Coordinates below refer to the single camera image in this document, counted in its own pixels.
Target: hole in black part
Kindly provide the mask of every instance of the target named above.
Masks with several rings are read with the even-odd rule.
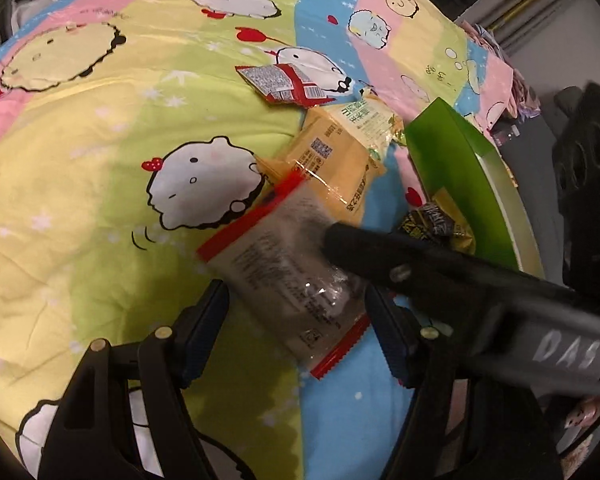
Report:
[[[95,422],[93,405],[95,377],[96,374],[93,368],[88,368],[84,373],[64,422],[64,426],[68,430],[89,430],[93,428]]]
[[[589,142],[593,154],[593,162],[600,167],[600,125],[592,124],[589,131]]]
[[[582,146],[579,144],[573,147],[571,167],[573,169],[573,183],[576,187],[583,186],[587,179],[587,159],[585,158]]]
[[[555,169],[555,175],[558,179],[558,187],[561,191],[567,191],[567,172],[564,166],[560,165]]]

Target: white wall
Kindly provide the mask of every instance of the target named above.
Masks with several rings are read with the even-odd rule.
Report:
[[[588,81],[600,84],[600,7],[574,0],[511,60],[541,98]]]

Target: red and clear snack package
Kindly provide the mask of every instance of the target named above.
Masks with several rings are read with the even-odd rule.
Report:
[[[237,66],[235,70],[273,104],[296,104],[304,108],[334,101],[297,66],[281,63],[264,66]]]
[[[369,326],[362,280],[320,253],[322,234],[332,223],[311,183],[293,171],[260,205],[198,249],[318,379]]]

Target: red package edge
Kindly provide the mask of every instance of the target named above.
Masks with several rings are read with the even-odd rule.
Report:
[[[349,329],[340,342],[325,355],[310,374],[316,379],[323,378],[336,364],[342,361],[343,357],[356,345],[360,338],[365,334],[366,329],[371,325],[371,320],[366,314],[363,314],[359,320]]]
[[[203,262],[208,263],[209,260],[218,256],[219,253],[234,243],[238,238],[245,234],[245,232],[275,210],[275,208],[277,208],[296,187],[300,186],[300,184],[305,181],[302,173],[298,170],[293,170],[274,186],[271,191],[273,197],[270,200],[266,203],[261,203],[251,211],[246,212],[240,218],[218,231],[209,238],[209,240],[203,243],[196,251],[198,256],[200,256],[200,259],[202,259]]]
[[[291,91],[291,95],[294,98],[294,102],[295,104],[298,104],[300,106],[302,106],[303,108],[311,108],[313,106],[316,105],[323,105],[323,104],[327,104],[330,103],[332,101],[335,101],[334,98],[332,97],[323,97],[323,98],[309,98],[306,97],[304,95],[304,83],[302,81],[300,81],[300,78],[298,77],[298,74],[296,73],[296,71],[291,68],[291,66],[288,63],[277,63],[275,64],[275,66],[277,66],[280,70],[282,70],[282,72],[285,73],[285,75],[291,79],[291,82],[293,83],[293,89]],[[249,79],[246,76],[243,76],[240,73],[240,70],[243,70],[245,68],[257,68],[256,66],[251,66],[251,65],[237,65],[234,67],[235,71],[240,74],[240,76],[247,81],[251,86],[253,86],[255,88],[255,86],[249,81]],[[270,104],[283,104],[285,102],[280,102],[277,101],[276,99],[274,99],[272,97],[271,94],[267,94],[264,95],[262,92],[260,92],[260,90],[258,90],[256,88],[256,91],[264,96],[264,99],[267,101],[267,103]]]

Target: yellow pipe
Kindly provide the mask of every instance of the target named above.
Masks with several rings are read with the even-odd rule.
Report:
[[[487,27],[487,30],[493,33],[495,30],[510,22],[510,20],[519,15],[523,10],[525,10],[529,5],[531,5],[535,1],[537,0],[520,0],[511,9],[509,9],[502,16],[500,16],[496,21],[491,23],[491,25]]]

